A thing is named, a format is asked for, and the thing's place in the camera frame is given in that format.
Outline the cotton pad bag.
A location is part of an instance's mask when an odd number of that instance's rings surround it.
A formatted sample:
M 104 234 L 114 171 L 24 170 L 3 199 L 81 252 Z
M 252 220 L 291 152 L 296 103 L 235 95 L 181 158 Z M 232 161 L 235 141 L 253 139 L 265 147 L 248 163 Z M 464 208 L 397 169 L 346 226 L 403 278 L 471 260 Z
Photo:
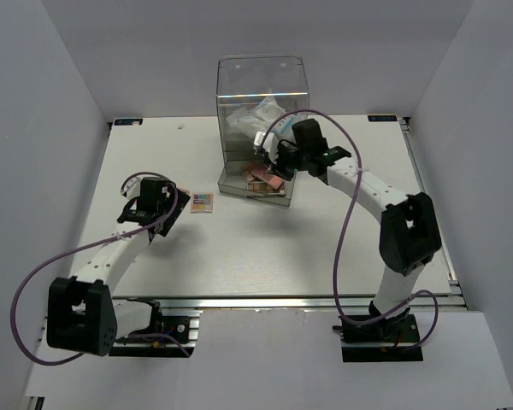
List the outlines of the cotton pad bag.
M 236 132 L 248 138 L 254 138 L 257 132 L 265 132 L 272 124 L 274 118 L 264 118 L 255 109 L 245 107 L 233 111 L 227 118 L 227 124 Z
M 253 114 L 269 127 L 279 117 L 286 114 L 273 96 L 265 97 L 253 110 Z M 290 114 L 279 120 L 272 129 L 272 132 L 280 138 L 293 138 L 292 126 L 301 120 L 305 120 L 305 114 Z

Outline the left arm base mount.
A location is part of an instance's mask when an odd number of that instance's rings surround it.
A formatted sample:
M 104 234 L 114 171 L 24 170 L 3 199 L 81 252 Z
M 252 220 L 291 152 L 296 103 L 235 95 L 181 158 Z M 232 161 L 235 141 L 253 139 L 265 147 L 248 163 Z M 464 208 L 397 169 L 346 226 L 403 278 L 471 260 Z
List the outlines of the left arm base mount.
M 187 359 L 198 340 L 202 311 L 173 308 L 162 311 L 162 328 L 154 335 L 150 330 L 136 331 L 135 337 L 118 339 L 110 357 Z

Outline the pink blush palette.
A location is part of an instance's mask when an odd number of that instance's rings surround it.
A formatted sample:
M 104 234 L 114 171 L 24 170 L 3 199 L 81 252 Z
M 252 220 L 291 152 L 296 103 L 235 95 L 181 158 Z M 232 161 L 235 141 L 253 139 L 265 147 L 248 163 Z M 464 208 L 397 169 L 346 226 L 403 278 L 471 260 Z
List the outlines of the pink blush palette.
M 268 184 L 275 190 L 278 190 L 284 183 L 284 180 L 281 177 L 269 173 L 268 168 L 262 164 L 256 164 L 254 167 L 252 167 L 250 174 L 256 179 Z

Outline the brown eyeshadow palette long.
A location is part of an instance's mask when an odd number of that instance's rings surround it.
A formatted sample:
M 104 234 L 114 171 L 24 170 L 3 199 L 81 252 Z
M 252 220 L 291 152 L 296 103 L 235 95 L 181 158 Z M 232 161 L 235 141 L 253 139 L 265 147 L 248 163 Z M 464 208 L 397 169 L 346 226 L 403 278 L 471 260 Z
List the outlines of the brown eyeshadow palette long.
M 270 196 L 284 196 L 286 194 L 285 184 L 282 183 L 278 188 L 263 182 L 263 181 L 251 181 L 247 184 L 249 192 L 254 194 L 270 195 Z

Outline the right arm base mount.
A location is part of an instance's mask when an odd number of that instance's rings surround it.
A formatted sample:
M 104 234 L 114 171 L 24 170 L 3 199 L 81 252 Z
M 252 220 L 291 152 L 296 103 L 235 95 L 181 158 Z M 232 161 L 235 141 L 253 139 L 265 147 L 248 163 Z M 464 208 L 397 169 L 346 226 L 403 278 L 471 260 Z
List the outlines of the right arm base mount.
M 422 347 L 416 317 L 403 313 L 400 319 L 382 319 L 370 325 L 353 325 L 339 318 L 332 326 L 341 342 L 344 363 L 422 362 Z

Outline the round-pan orange palette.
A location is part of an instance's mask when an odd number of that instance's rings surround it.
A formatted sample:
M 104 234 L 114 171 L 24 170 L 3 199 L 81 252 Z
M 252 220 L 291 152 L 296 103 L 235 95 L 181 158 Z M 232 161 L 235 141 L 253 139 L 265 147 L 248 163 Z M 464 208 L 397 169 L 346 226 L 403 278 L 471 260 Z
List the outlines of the round-pan orange palette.
M 256 176 L 256 172 L 260 169 L 258 164 L 249 164 L 240 168 L 245 180 L 247 182 L 258 181 L 259 178 Z

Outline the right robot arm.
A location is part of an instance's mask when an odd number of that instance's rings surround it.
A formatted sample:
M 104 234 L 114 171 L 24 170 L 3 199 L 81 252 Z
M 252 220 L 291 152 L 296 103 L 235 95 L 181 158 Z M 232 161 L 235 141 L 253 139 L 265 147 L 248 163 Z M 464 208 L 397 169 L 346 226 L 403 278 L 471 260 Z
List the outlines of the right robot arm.
M 306 172 L 350 199 L 344 222 L 360 205 L 380 225 L 379 254 L 384 272 L 369 314 L 364 319 L 341 313 L 343 336 L 360 343 L 385 342 L 398 337 L 410 314 L 410 302 L 422 271 L 440 251 L 442 242 L 433 200 L 424 193 L 405 193 L 364 170 L 357 149 L 330 146 L 316 120 L 302 120 L 292 127 L 293 138 L 260 132 L 254 140 L 269 171 L 290 180 Z

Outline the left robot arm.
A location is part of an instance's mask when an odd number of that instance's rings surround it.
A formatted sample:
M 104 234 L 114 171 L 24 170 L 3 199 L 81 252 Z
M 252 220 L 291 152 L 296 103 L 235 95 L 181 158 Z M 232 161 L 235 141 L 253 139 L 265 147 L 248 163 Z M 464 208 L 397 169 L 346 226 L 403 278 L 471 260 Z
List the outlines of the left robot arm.
M 55 279 L 48 292 L 46 342 L 55 349 L 105 356 L 116 341 L 153 341 L 163 331 L 162 310 L 149 298 L 115 302 L 123 275 L 158 237 L 166 237 L 190 195 L 161 177 L 145 177 L 117 219 L 109 241 L 69 278 Z

